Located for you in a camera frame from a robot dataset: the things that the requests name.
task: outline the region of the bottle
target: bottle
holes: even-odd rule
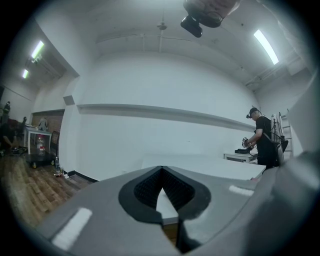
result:
[[[36,151],[37,155],[40,157],[46,155],[45,140],[42,134],[39,134],[38,139],[36,140]]]
[[[56,176],[60,176],[60,165],[59,165],[59,159],[57,156],[55,157],[54,164],[55,164]]]

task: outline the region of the ceiling light fixture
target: ceiling light fixture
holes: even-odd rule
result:
[[[23,78],[26,78],[27,75],[28,75],[28,73],[29,73],[28,70],[25,69],[25,70],[23,71],[22,77],[23,77]]]
[[[38,45],[36,46],[33,53],[31,54],[31,57],[35,59],[43,46],[44,46],[44,43],[42,41],[39,41]]]
[[[260,44],[263,46],[263,48],[265,49],[266,53],[269,55],[270,59],[272,60],[273,64],[274,65],[277,64],[279,62],[278,57],[277,57],[274,49],[272,49],[270,43],[268,42],[268,40],[264,36],[264,34],[262,34],[262,32],[258,29],[254,33],[254,36],[255,36],[256,39],[258,39]]]

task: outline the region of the ladder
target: ladder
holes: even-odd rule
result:
[[[282,126],[284,139],[286,141],[288,141],[288,146],[286,147],[286,149],[283,153],[284,160],[287,161],[290,158],[294,157],[294,147],[293,147],[293,142],[292,142],[292,130],[291,130],[291,125],[289,123],[287,115],[286,114],[281,115],[281,113],[279,112],[279,116],[280,116],[280,124]]]

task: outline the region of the table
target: table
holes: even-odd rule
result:
[[[243,164],[208,155],[145,155],[141,168],[154,166],[173,166],[200,174],[243,181],[259,178],[266,169],[265,165]],[[163,189],[158,196],[156,210],[162,214],[165,225],[178,221],[178,213]]]
[[[26,146],[26,142],[28,140],[28,154],[30,155],[31,152],[30,152],[30,138],[31,138],[31,134],[41,134],[41,135],[46,135],[46,136],[49,136],[49,151],[50,151],[50,143],[51,143],[51,136],[52,136],[52,133],[49,132],[49,131],[45,131],[45,130],[38,130],[36,128],[32,128],[32,127],[25,127],[24,128],[24,147]]]
[[[231,161],[235,161],[235,162],[243,162],[246,164],[250,164],[250,162],[252,160],[257,159],[257,152],[252,152],[251,154],[239,154],[239,153],[224,153],[223,154],[223,159],[226,160],[231,160]]]

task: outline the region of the baseboard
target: baseboard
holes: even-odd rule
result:
[[[99,181],[99,180],[96,180],[94,178],[90,178],[90,177],[88,177],[86,175],[83,175],[83,174],[81,174],[81,173],[79,173],[79,172],[77,172],[75,170],[72,170],[72,171],[69,171],[69,172],[65,171],[65,173],[67,173],[69,177],[72,176],[72,175],[78,175],[79,177],[81,177],[81,178],[83,178],[83,179],[85,179],[85,180],[87,180],[89,182],[92,182],[92,183],[95,183],[95,182]]]

